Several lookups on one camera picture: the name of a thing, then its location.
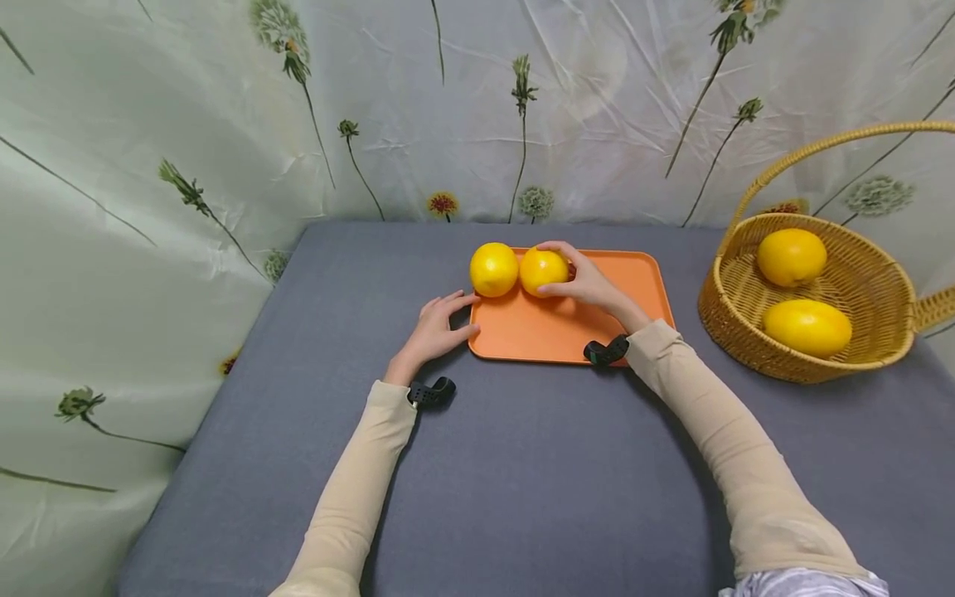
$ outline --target gray table cover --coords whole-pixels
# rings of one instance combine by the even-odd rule
[[[266,595],[285,578],[368,389],[420,306],[468,287],[478,245],[641,250],[677,328],[762,421],[810,500],[896,595],[955,579],[955,383],[925,343],[815,387],[715,346],[696,298],[720,232],[591,224],[319,223],[132,550],[122,597]],[[376,597],[715,595],[733,583],[721,497],[679,422],[630,371],[482,361],[400,461],[363,579]]]

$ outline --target floral curtain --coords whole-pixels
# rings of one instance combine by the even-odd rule
[[[0,6],[0,594],[108,594],[303,227],[726,225],[955,119],[951,0]],[[753,213],[955,283],[955,139]],[[955,331],[928,342],[955,368]]]

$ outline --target yellow citrus fruit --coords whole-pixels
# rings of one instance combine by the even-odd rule
[[[545,284],[559,284],[570,279],[567,260],[556,251],[530,248],[520,260],[520,285],[530,294],[542,298],[538,288]]]
[[[810,299],[766,309],[763,330],[776,342],[817,358],[829,358],[852,339],[852,323],[842,311]]]
[[[784,288],[812,282],[826,266],[826,245],[808,230],[786,228],[759,244],[756,264],[766,279]]]
[[[471,284],[481,296],[507,294],[518,281],[518,256],[504,243],[481,245],[471,257]]]

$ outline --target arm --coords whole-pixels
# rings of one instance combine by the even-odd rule
[[[407,399],[409,386],[424,363],[477,333],[476,326],[451,330],[448,324],[452,313],[477,301],[459,290],[421,309],[405,347],[371,387],[358,427],[315,508],[298,558],[272,597],[357,597],[394,466],[417,418]]]
[[[544,243],[576,268],[573,281],[542,292],[597,305],[630,334],[630,367],[680,418],[723,492],[736,577],[810,568],[867,577],[838,530],[809,503],[749,409],[675,330],[651,322],[593,263],[566,243]]]

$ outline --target plastic tray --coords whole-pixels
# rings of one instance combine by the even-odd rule
[[[521,259],[526,248],[515,248]],[[635,300],[651,319],[673,326],[663,277],[656,260],[646,253],[582,250],[620,290]],[[480,333],[468,341],[482,358],[589,365],[584,346],[591,340],[606,345],[624,333],[617,320],[600,309],[569,298],[539,299],[524,292],[518,281],[499,298],[484,298],[471,310],[471,323]]]

